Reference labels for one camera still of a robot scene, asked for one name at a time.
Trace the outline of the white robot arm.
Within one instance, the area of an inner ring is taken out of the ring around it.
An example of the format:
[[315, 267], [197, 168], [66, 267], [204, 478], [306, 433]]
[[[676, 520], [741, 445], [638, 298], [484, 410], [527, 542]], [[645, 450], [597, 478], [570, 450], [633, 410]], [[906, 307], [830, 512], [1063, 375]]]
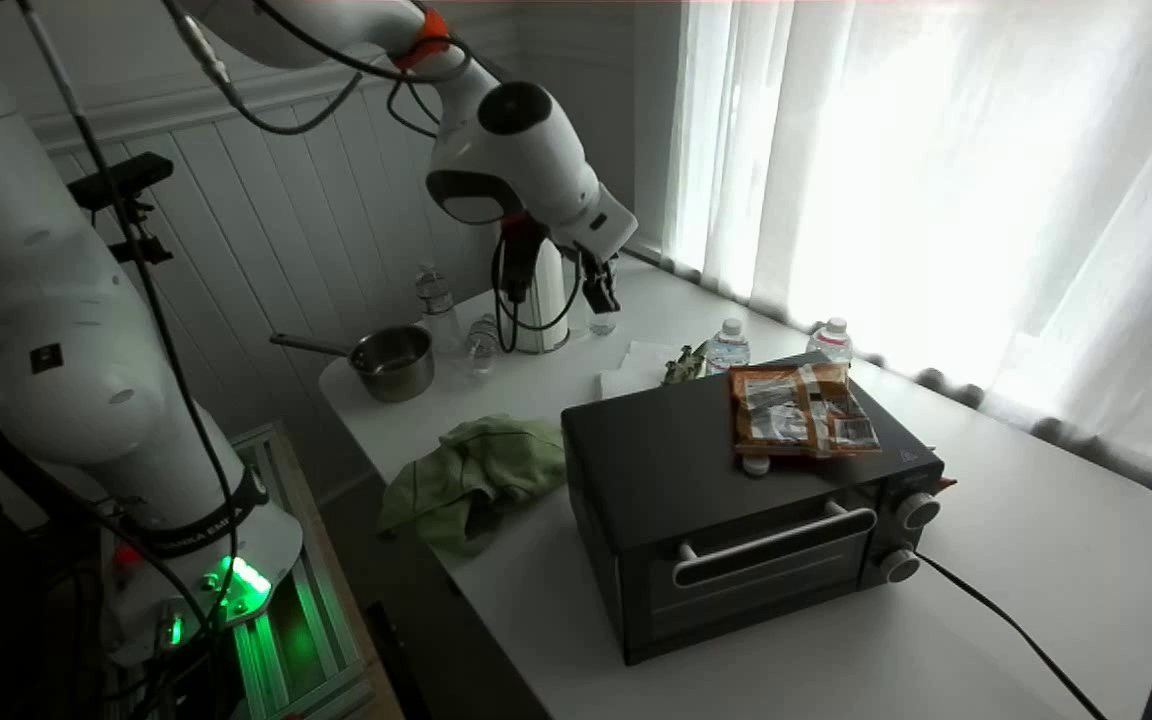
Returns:
[[[181, 0], [191, 29], [303, 67], [385, 51], [385, 72], [440, 92], [428, 197], [463, 225], [523, 225], [591, 282], [634, 216], [583, 156], [560, 102], [491, 76], [419, 0]], [[112, 661], [133, 667], [268, 609], [303, 534], [268, 502], [210, 417], [174, 384], [153, 307], [80, 216], [0, 84], [0, 433], [87, 474], [122, 505], [143, 563], [112, 601]]]

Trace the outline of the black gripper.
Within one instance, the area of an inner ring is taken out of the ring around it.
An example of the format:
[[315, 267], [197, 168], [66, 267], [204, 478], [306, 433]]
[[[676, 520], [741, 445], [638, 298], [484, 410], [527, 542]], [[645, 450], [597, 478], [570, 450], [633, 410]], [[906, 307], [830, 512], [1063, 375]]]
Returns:
[[583, 300], [597, 317], [621, 307], [617, 282], [613, 282], [613, 267], [603, 262], [583, 262]]

